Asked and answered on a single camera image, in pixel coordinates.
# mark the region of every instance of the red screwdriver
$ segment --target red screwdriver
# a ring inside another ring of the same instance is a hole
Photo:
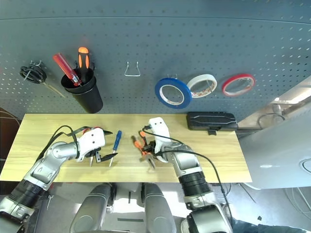
[[[54,61],[59,65],[62,71],[73,82],[74,86],[81,86],[81,80],[76,72],[70,67],[64,56],[59,52],[53,56]]]

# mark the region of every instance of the blue tape roll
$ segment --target blue tape roll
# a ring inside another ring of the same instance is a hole
[[[174,101],[168,100],[164,96],[163,91],[162,91],[162,88],[165,86],[171,86],[179,90],[182,93],[182,97],[183,97],[182,101],[174,102]],[[190,104],[192,100],[191,91],[187,87],[187,85],[178,79],[172,79],[172,78],[161,79],[155,85],[155,95],[157,96],[157,98],[159,99],[161,103],[174,109],[185,108]]]

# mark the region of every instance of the tape roll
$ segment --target tape roll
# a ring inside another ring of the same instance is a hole
[[[165,97],[165,95],[163,94],[163,88],[166,86],[177,89],[182,95],[182,100],[180,102],[174,102],[167,99],[167,97]],[[182,109],[187,107],[192,99],[190,89],[187,87],[187,85],[178,79],[172,78],[161,79],[155,85],[155,95],[161,103],[175,109]]]
[[[249,84],[244,89],[242,89],[240,91],[236,91],[236,92],[228,92],[228,91],[226,91],[226,88],[231,83],[233,83],[233,82],[235,82],[237,80],[243,80],[243,79],[247,79],[249,81]],[[255,85],[255,83],[256,83],[256,80],[253,77],[253,75],[251,75],[251,74],[238,74],[238,75],[232,76],[227,81],[225,81],[225,83],[223,84],[223,87],[222,87],[222,91],[223,91],[223,94],[225,96],[229,96],[229,97],[240,96],[240,95],[243,95],[246,92],[250,91],[253,88],[253,86]]]
[[[200,82],[207,82],[208,88],[206,88],[203,91],[199,91],[199,92],[191,92],[192,98],[201,98],[204,96],[209,95],[210,93],[212,93],[216,87],[217,87],[217,81],[215,79],[215,77],[211,74],[202,74],[199,76],[194,77],[193,79],[191,79],[188,83],[187,83],[187,87],[190,89],[191,88],[200,83]]]

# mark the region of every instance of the wire cutter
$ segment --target wire cutter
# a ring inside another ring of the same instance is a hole
[[[139,131],[139,135],[140,135],[140,137],[144,141],[144,146],[141,145],[141,143],[136,139],[135,136],[132,136],[132,140],[133,140],[134,146],[140,150],[141,156],[142,156],[142,160],[147,160],[148,163],[150,164],[150,166],[153,169],[155,169],[156,165],[155,165],[155,162],[153,160],[152,154],[150,152],[144,151],[144,147],[148,145],[145,133],[143,131]]]

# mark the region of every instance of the blue screwdriver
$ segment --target blue screwdriver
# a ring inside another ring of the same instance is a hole
[[[112,151],[112,153],[116,153],[116,151],[117,151],[117,149],[118,149],[119,142],[120,142],[120,140],[121,140],[121,136],[122,136],[122,131],[119,130],[118,133],[117,133],[117,137],[116,137],[115,144],[113,145],[113,151]],[[111,158],[111,160],[110,160],[109,167],[111,167],[112,160],[113,160],[113,158]]]

